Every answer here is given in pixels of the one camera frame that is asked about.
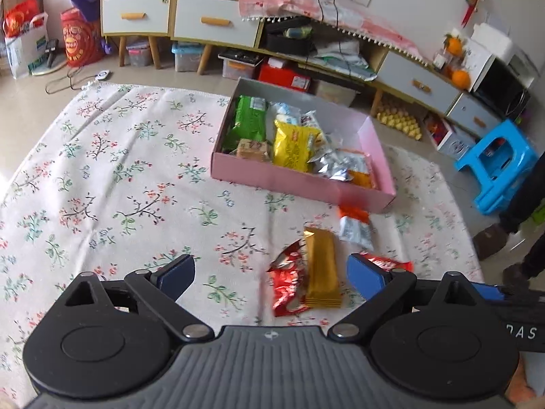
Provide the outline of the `orange silver snack packet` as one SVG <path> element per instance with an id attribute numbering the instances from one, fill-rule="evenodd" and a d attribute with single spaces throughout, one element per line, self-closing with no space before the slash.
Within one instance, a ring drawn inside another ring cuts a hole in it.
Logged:
<path id="1" fill-rule="evenodd" d="M 358 245 L 367 251 L 374 249 L 371 235 L 370 215 L 367 211 L 352 207 L 339 207 L 339 238 Z"/>

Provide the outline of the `pink shallow cardboard box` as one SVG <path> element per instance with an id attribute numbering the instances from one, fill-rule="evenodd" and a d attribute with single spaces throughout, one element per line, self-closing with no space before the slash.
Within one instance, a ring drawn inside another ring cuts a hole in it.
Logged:
<path id="1" fill-rule="evenodd" d="M 396 197 L 369 116 L 247 78 L 226 107 L 211 176 L 374 213 Z"/>

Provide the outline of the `silver chocolate pie snack pack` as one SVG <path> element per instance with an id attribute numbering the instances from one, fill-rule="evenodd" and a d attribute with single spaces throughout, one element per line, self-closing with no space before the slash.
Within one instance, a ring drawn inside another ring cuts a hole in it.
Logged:
<path id="1" fill-rule="evenodd" d="M 372 177 L 370 159 L 361 152 L 322 149 L 309 159 L 309 165 L 316 175 L 340 182 L 354 181 L 356 175 Z"/>

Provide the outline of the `yellow egg tray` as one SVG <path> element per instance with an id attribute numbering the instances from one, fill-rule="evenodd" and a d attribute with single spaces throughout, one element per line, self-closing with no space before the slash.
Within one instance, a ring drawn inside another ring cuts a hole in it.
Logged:
<path id="1" fill-rule="evenodd" d="M 422 139 L 422 130 L 418 120 L 405 108 L 386 107 L 377 112 L 376 118 L 391 129 L 402 132 L 409 138 L 417 141 Z"/>

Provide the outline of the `gold wafer bar packet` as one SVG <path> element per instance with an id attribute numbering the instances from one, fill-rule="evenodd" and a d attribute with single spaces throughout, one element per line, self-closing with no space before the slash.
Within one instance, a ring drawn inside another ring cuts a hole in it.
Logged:
<path id="1" fill-rule="evenodd" d="M 334 234 L 328 230 L 306 227 L 308 257 L 306 303 L 313 308 L 339 308 L 342 294 L 335 259 Z"/>

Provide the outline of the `orange fruit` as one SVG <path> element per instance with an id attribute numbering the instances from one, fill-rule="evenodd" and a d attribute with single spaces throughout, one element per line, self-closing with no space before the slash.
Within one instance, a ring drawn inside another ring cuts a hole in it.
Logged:
<path id="1" fill-rule="evenodd" d="M 469 91 L 471 87 L 471 78 L 466 70 L 456 69 L 451 73 L 451 82 L 460 91 Z"/>

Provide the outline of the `yellow snack packet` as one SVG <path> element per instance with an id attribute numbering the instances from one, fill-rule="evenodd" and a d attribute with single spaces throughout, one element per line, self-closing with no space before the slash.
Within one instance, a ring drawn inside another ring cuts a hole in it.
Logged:
<path id="1" fill-rule="evenodd" d="M 307 173 L 319 130 L 308 126 L 292 126 L 276 121 L 272 162 L 280 167 Z"/>

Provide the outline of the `green snack packet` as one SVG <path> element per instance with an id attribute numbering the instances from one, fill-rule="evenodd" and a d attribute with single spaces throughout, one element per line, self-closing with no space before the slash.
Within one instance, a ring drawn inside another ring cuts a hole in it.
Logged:
<path id="1" fill-rule="evenodd" d="M 240 95 L 236 102 L 233 125 L 223 140 L 223 151 L 234 151 L 241 139 L 266 140 L 267 101 L 260 97 Z"/>

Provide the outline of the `white blue small snack packet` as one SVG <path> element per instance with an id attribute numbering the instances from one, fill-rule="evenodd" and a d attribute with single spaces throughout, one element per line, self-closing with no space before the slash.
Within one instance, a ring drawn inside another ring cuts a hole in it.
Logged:
<path id="1" fill-rule="evenodd" d="M 313 127 L 315 129 L 319 130 L 319 135 L 318 135 L 318 138 L 317 138 L 317 142 L 319 143 L 319 145 L 325 145 L 325 144 L 331 145 L 332 144 L 329 136 L 324 132 L 322 126 L 320 125 L 320 123 L 319 123 L 319 121 L 317 119 L 315 110 L 307 111 L 306 113 L 303 113 L 301 115 L 300 121 L 301 121 L 302 126 Z"/>

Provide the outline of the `blue plastic stool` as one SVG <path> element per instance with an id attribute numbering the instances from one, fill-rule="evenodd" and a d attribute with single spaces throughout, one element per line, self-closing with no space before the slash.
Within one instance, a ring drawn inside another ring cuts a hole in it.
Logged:
<path id="1" fill-rule="evenodd" d="M 505 120 L 470 148 L 454 167 L 470 170 L 480 191 L 473 202 L 483 215 L 507 208 L 539 157 L 519 128 Z"/>

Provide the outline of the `white blue bread packet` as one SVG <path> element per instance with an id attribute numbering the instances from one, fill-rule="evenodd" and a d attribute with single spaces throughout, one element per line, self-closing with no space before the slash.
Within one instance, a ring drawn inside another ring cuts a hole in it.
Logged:
<path id="1" fill-rule="evenodd" d="M 275 122 L 287 123 L 292 126 L 301 125 L 301 111 L 285 103 L 269 104 L 265 115 L 266 138 L 272 141 L 275 137 Z"/>

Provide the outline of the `clear plastic storage bin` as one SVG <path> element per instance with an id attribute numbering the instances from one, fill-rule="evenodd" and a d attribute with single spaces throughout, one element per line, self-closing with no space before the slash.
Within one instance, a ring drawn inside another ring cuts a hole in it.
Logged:
<path id="1" fill-rule="evenodd" d="M 334 104 L 341 104 L 349 107 L 358 94 L 350 88 L 339 86 L 323 80 L 315 80 L 313 82 L 313 93 Z"/>

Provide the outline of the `small red crinkled snack packet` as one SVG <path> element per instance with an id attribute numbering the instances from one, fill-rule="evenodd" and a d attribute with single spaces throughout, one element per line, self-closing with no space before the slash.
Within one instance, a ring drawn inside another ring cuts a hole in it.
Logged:
<path id="1" fill-rule="evenodd" d="M 286 246 L 271 262 L 267 272 L 272 281 L 274 317 L 289 317 L 309 310 L 306 304 L 307 270 L 301 241 Z"/>

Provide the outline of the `floral white rug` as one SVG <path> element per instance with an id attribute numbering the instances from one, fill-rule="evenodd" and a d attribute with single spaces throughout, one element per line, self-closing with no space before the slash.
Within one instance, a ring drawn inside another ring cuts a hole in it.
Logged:
<path id="1" fill-rule="evenodd" d="M 213 146 L 229 100 L 183 89 L 95 83 L 30 151 L 1 197 L 1 397 L 34 391 L 23 348 L 81 272 L 120 280 L 182 255 L 196 279 L 181 305 L 226 324 L 330 328 L 361 304 L 274 317 L 267 269 L 306 228 L 339 230 L 326 202 L 215 180 Z"/>

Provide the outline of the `black microwave oven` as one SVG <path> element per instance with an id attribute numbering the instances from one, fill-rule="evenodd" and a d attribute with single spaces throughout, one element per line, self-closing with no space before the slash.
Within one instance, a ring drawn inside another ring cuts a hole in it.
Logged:
<path id="1" fill-rule="evenodd" d="M 496 56 L 491 56 L 472 87 L 473 94 L 502 119 L 516 122 L 530 100 L 528 89 Z"/>

